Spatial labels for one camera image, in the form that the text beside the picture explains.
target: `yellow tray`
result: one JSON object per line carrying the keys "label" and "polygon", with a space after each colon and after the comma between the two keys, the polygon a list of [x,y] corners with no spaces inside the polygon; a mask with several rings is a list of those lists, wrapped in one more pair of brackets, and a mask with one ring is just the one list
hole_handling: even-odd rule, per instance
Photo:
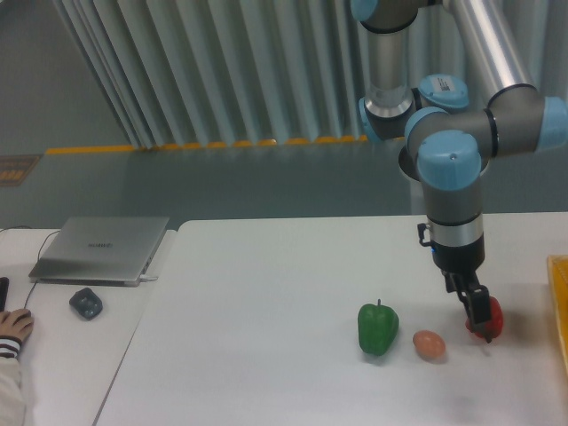
{"label": "yellow tray", "polygon": [[552,292],[556,328],[568,374],[568,256],[548,257],[548,282]]}

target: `laptop logo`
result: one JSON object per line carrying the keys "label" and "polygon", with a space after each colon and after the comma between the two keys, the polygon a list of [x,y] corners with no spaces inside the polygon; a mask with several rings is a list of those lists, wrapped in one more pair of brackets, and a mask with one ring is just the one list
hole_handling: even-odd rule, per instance
{"label": "laptop logo", "polygon": [[113,247],[113,243],[112,242],[90,242],[89,247],[90,248],[96,248],[96,249],[111,249]]}

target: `laptop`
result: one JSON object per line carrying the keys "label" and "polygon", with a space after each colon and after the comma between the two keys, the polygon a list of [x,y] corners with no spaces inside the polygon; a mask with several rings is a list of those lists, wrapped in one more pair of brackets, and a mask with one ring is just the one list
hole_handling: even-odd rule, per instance
{"label": "laptop", "polygon": [[29,273],[62,284],[134,286],[166,232],[167,217],[71,217]]}

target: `robotic arm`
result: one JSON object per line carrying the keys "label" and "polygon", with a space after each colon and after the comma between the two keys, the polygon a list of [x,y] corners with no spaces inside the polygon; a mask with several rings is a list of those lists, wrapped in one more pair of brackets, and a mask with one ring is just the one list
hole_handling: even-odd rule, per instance
{"label": "robotic arm", "polygon": [[[443,4],[454,16],[473,59],[487,107],[464,112],[467,87],[450,75],[406,84],[406,31],[418,9]],[[422,183],[427,224],[420,243],[464,304],[472,331],[491,319],[489,291],[476,275],[485,259],[482,162],[540,151],[568,139],[568,109],[534,88],[509,26],[491,0],[351,0],[351,12],[370,33],[370,87],[359,102],[371,141],[406,137],[400,158]],[[429,231],[430,238],[425,240]]]}

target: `green bell pepper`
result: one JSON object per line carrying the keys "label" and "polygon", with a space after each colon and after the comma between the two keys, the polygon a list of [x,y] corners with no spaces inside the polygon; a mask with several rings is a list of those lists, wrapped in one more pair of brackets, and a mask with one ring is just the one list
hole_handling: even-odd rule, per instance
{"label": "green bell pepper", "polygon": [[398,332],[398,315],[389,306],[365,304],[357,316],[359,346],[365,353],[381,356],[386,353]]}

